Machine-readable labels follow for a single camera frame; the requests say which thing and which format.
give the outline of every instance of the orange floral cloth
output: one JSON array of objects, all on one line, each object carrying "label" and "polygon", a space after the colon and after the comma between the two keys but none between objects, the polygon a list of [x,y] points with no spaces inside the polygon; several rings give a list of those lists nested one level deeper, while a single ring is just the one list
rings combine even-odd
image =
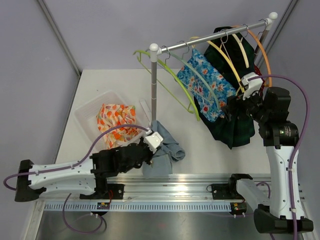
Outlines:
[{"label": "orange floral cloth", "polygon": [[[102,104],[96,116],[96,122],[102,133],[118,125],[136,124],[136,107],[123,104]],[[139,133],[140,130],[135,127],[121,127],[104,135],[103,140],[106,148],[112,149],[130,141]]]}]

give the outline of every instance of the light gray wall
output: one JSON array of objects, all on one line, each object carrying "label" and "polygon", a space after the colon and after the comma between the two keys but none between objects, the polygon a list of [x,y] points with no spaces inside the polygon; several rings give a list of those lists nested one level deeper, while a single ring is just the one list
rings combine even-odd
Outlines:
[{"label": "light gray wall", "polygon": [[[53,162],[77,78],[35,0],[0,1],[0,33],[3,180],[21,160]],[[0,192],[0,239],[18,240],[31,204],[2,184]]]},{"label": "light gray wall", "polygon": [[[319,12],[320,1],[301,0],[268,55],[271,71],[294,78],[303,85],[310,98],[310,121],[299,149],[298,177],[318,236],[320,236]],[[279,84],[290,90],[292,102],[289,120],[296,123],[301,131],[306,110],[302,94],[292,84],[284,83],[284,80],[274,79],[273,84],[274,86]]]},{"label": "light gray wall", "polygon": [[[174,45],[216,27],[250,24],[290,0],[45,0],[81,69],[141,69],[132,53],[152,42]],[[199,50],[207,43],[197,45]],[[181,63],[168,61],[171,68]]]}]

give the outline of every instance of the clothing rack pole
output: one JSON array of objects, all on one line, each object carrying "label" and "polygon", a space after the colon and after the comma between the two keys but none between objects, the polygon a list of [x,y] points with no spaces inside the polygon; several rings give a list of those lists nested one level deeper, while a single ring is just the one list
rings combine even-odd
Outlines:
[{"label": "clothing rack pole", "polygon": [[250,29],[256,29],[262,26],[265,26],[264,31],[270,30],[273,22],[277,18],[278,14],[276,12],[271,12],[269,14],[269,17],[266,19],[261,19],[259,22],[253,23],[253,24],[244,24],[239,27],[234,27],[228,30],[216,32],[211,35],[199,37],[194,40],[190,40],[187,42],[179,43],[173,46],[159,48],[159,46],[156,43],[152,43],[149,47],[150,49],[150,61],[151,61],[151,115],[152,115],[152,121],[155,121],[157,119],[157,61],[158,61],[158,55],[161,55],[163,53],[170,54],[170,51],[174,51],[177,49],[182,49],[188,46],[201,44],[207,41],[211,41],[213,39],[219,39],[223,37],[227,37],[232,34],[237,34],[240,32],[244,32]]}]

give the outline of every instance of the clear plastic bin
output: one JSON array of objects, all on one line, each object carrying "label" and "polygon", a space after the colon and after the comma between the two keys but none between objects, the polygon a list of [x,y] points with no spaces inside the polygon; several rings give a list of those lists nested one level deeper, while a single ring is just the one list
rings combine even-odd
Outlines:
[{"label": "clear plastic bin", "polygon": [[[99,110],[102,107],[102,104],[123,104],[123,105],[131,105],[127,102],[125,102],[117,93],[114,91],[108,91],[104,94],[94,98],[93,100],[85,103],[84,105],[77,108],[73,114],[75,117],[75,120],[77,122],[77,126],[80,128],[82,133],[89,139],[91,143],[93,143],[94,140],[101,134],[101,132],[98,129],[97,126],[97,119],[96,116],[99,112]],[[135,116],[135,123],[139,126],[141,126],[141,121],[139,120],[139,117],[137,115]],[[133,139],[131,139],[128,142],[117,142],[120,146],[126,146],[130,143],[138,142],[139,138],[142,137],[143,131],[141,131],[140,134],[135,136]],[[104,139],[101,138],[96,145],[94,146],[94,150],[96,152],[99,152],[101,150],[105,150],[106,144],[104,142]]]}]

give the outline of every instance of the white table surface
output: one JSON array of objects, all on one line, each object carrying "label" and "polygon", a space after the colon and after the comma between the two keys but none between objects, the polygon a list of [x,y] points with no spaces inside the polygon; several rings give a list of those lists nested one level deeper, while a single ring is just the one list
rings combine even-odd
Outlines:
[{"label": "white table surface", "polygon": [[[188,99],[180,86],[166,71],[158,69],[157,78],[188,105]],[[87,153],[91,143],[79,131],[74,111],[110,90],[119,94],[128,104],[135,105],[136,114],[143,126],[148,126],[148,119],[139,101],[145,99],[151,108],[151,75],[146,70],[84,70],[56,159],[57,164],[79,160]],[[268,157],[256,123],[256,133],[251,143],[230,150],[224,143],[214,140],[206,125],[201,120],[197,121],[194,114],[188,113],[160,84],[157,85],[157,120],[186,151],[183,160],[172,164],[174,174],[270,173]],[[141,176],[142,170],[132,169],[129,173]]]}]

